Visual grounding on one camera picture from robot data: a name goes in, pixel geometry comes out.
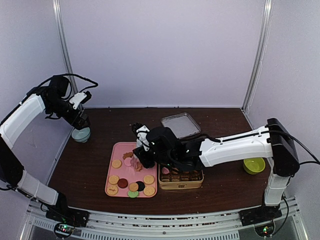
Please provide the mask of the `small round tan cookie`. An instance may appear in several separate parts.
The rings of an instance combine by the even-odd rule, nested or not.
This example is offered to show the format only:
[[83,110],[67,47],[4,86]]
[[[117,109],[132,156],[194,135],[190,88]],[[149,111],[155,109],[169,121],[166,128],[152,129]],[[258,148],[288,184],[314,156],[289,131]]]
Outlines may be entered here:
[[136,182],[132,182],[129,184],[128,188],[131,192],[137,192],[139,189],[139,185]]

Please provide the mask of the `metal serving tongs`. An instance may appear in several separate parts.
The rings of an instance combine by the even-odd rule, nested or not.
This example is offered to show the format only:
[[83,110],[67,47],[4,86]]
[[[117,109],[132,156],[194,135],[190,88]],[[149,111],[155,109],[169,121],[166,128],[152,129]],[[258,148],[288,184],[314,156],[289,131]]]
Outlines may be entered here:
[[131,158],[130,163],[136,172],[140,172],[143,169],[143,165],[135,155]]

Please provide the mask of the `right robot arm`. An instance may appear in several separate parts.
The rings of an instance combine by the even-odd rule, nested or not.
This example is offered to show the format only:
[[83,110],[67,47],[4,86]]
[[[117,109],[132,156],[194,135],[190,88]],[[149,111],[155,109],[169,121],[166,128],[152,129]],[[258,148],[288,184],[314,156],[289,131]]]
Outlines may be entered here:
[[191,172],[238,160],[271,158],[273,165],[263,205],[256,210],[261,221],[276,212],[290,177],[300,169],[296,140],[276,118],[268,119],[267,125],[252,131],[220,138],[203,133],[182,140],[169,127],[148,129],[139,122],[134,123],[131,130],[136,136],[133,154],[145,168],[158,164]]

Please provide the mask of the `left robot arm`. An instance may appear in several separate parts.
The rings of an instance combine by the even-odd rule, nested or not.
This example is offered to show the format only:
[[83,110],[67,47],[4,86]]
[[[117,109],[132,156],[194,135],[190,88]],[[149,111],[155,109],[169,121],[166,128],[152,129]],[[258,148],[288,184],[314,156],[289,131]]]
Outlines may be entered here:
[[18,159],[22,155],[18,147],[27,147],[27,156],[32,157],[32,143],[49,141],[47,131],[44,136],[41,136],[39,130],[27,136],[42,114],[49,120],[63,119],[75,130],[84,130],[90,126],[88,115],[80,109],[80,105],[92,97],[89,87],[67,94],[70,76],[69,73],[54,75],[32,88],[0,123],[0,179],[8,184],[8,190],[17,191],[46,206],[47,218],[61,222],[82,221],[89,214],[85,210],[69,207],[65,194],[27,172]]

